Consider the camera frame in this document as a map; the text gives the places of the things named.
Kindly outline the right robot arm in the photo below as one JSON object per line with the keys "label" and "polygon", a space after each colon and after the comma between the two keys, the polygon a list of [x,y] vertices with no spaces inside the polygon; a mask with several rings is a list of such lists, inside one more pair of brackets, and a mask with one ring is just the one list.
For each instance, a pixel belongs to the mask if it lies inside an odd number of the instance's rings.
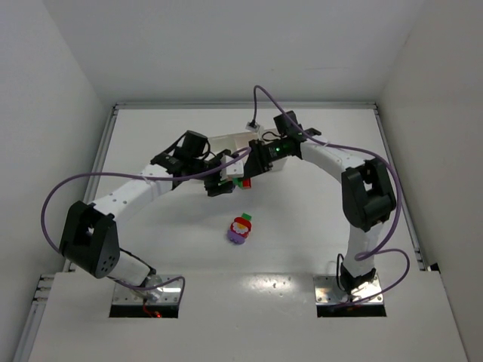
{"label": "right robot arm", "polygon": [[341,185],[343,214],[350,225],[347,251],[338,271],[338,287],[350,294],[376,274],[373,256],[383,224],[396,208],[396,196],[386,165],[379,158],[362,159],[332,147],[315,128],[303,129],[294,112],[274,117],[278,136],[248,142],[251,152],[244,179],[271,171],[289,156],[314,164]]}

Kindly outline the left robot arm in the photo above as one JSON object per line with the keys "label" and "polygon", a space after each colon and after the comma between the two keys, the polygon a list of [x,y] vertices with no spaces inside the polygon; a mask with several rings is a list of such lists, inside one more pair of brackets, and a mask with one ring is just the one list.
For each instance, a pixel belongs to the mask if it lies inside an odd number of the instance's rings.
{"label": "left robot arm", "polygon": [[188,130],[157,154],[134,178],[86,204],[75,202],[67,213],[60,252],[97,279],[112,278],[134,289],[143,288],[154,269],[123,251],[119,231],[128,220],[183,181],[195,177],[210,185],[222,167],[235,159],[228,149],[210,156],[208,138]]}

